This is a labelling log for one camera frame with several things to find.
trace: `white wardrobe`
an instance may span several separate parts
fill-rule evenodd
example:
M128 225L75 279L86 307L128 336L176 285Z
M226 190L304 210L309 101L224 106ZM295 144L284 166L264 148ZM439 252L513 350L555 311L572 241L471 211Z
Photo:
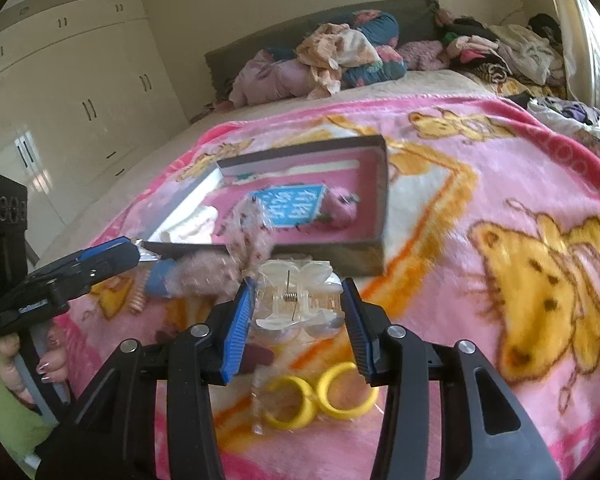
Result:
M0 174L28 187L37 254L187 125L141 0L78 0L0 32Z

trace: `metal screw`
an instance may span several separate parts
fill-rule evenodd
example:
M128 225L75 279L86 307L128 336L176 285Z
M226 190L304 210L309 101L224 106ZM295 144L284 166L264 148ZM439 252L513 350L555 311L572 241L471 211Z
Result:
M120 349L125 354L131 354L131 352L135 352L138 348L138 341L135 339L125 339L122 343L120 343Z
M407 331L406 331L405 327L400 326L400 325L391 325L386 329L386 332L388 333L389 336L391 336L395 339L401 339L407 335Z
M475 352L475 345L471 341L467 341L466 339L463 339L461 342L458 343L458 348L461 352L464 352L465 354L472 354Z
M211 329L204 324L194 325L191 327L191 335L193 337L204 337L205 335L208 335L209 332L211 332Z

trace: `yellow ring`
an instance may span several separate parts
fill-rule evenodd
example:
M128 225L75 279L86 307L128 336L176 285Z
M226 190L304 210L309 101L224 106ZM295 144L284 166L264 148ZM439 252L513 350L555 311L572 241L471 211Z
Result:
M371 392L369 393L367 400L365 400L365 402L363 402L359 406L351 408L350 410L338 410L337 408L334 408L329 402L328 393L331 383L333 383L336 377L342 375L344 372L355 369L355 363L339 363L329 368L320 377L320 380L318 380L318 385L315 387L317 402L320 406L320 409L323 410L323 412L329 415L330 417L345 420L349 418L357 418L368 412L371 409L371 407L376 403L376 400L378 399L378 388L371 388Z
M302 394L302 405L298 414L291 420L282 421L277 420L269 412L264 412L264 418L270 426L273 426L277 430L300 430L314 420L315 414L318 412L318 408L312 400L314 398L314 390L304 379L293 375L286 375L271 381L267 386L267 391L274 392L284 383L294 384Z

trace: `gray headboard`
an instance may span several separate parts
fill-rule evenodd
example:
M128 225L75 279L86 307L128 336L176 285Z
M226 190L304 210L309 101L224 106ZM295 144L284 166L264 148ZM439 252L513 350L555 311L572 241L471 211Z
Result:
M436 40L435 13L440 7L438 0L381 0L365 2L314 12L263 28L240 40L216 48L205 54L206 65L216 90L216 99L227 99L235 77L248 60L266 46L286 46L295 48L321 23L327 23L345 12L354 10L378 9L396 17L400 25L399 44L408 41Z

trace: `open shallow box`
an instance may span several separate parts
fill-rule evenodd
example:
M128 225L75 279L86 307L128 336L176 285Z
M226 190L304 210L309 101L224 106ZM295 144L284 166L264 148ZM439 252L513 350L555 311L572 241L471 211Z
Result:
M251 193L287 191L283 209L273 210L276 254L308 254L329 260L341 276L376 276L384 270L382 234L386 219L388 170L381 136L343 137L225 158L210 164L189 186L174 193L163 215L144 232L144 246L178 259L200 249L226 251L224 220ZM301 192L341 187L359 199L353 224L336 229L298 218ZM320 198L313 203L319 210Z

